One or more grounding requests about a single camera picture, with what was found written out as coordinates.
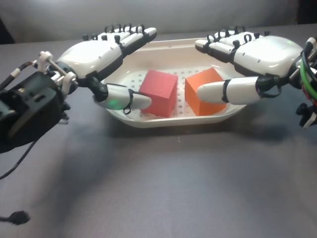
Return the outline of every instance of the red block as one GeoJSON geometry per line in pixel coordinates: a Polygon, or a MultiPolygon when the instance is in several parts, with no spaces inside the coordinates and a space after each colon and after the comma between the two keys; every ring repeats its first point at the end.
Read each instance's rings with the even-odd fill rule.
{"type": "Polygon", "coordinates": [[[169,73],[149,70],[139,92],[152,99],[144,113],[168,118],[176,103],[177,76],[169,73]]]}

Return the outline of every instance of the cube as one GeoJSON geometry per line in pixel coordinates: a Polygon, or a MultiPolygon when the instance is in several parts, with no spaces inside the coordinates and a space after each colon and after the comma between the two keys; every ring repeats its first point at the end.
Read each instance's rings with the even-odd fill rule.
{"type": "Polygon", "coordinates": [[[141,111],[168,118],[176,104],[177,79],[173,74],[149,70],[139,92],[149,96],[152,103],[141,111]]]}
{"type": "Polygon", "coordinates": [[[204,70],[186,78],[185,101],[197,116],[208,116],[225,109],[226,103],[207,103],[201,101],[197,96],[199,86],[218,81],[222,81],[222,78],[214,68],[204,70]]]}

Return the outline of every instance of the white basket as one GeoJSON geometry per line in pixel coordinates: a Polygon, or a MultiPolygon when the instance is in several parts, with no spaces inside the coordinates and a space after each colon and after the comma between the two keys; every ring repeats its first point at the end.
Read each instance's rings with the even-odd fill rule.
{"type": "Polygon", "coordinates": [[[177,100],[170,118],[157,117],[140,110],[132,110],[128,115],[123,111],[108,111],[128,125],[145,128],[216,123],[242,110],[245,105],[227,104],[217,114],[198,117],[185,102],[185,78],[190,75],[214,67],[224,80],[241,76],[233,65],[198,52],[194,47],[196,40],[198,39],[150,42],[127,56],[123,65],[104,80],[104,83],[122,84],[138,91],[149,69],[177,75],[177,100]]]}

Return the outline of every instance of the gray table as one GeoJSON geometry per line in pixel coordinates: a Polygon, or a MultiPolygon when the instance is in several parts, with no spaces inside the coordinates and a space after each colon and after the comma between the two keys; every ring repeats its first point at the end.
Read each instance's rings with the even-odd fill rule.
{"type": "MultiPolygon", "coordinates": [[[[317,25],[268,29],[303,46],[317,25]]],[[[74,43],[0,46],[2,79],[39,51],[57,57],[74,43]]],[[[0,181],[0,214],[32,215],[24,226],[0,223],[1,238],[317,237],[317,127],[298,126],[300,91],[286,86],[220,124],[155,129],[115,120],[87,89],[67,101],[69,125],[0,181]]],[[[25,149],[1,154],[0,174],[25,149]]]]}

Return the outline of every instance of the perforated basket bottom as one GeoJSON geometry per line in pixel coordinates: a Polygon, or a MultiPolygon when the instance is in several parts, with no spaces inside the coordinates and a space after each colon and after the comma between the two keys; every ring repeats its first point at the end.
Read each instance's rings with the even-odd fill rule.
{"type": "MultiPolygon", "coordinates": [[[[185,101],[185,78],[208,68],[210,68],[210,66],[158,70],[160,72],[166,72],[166,73],[170,73],[170,74],[174,74],[178,76],[176,104],[169,118],[196,117],[193,110],[185,101]]],[[[135,71],[135,72],[129,73],[127,74],[125,78],[122,79],[121,83],[127,86],[128,88],[131,88],[135,91],[139,91],[147,72],[148,72],[147,70],[141,70],[141,71],[135,71]]],[[[217,72],[224,79],[227,78],[226,75],[223,75],[221,71],[217,70],[217,72]]],[[[149,113],[143,113],[140,110],[132,110],[132,112],[128,115],[128,117],[134,120],[163,119],[163,117],[158,117],[149,113]]]]}

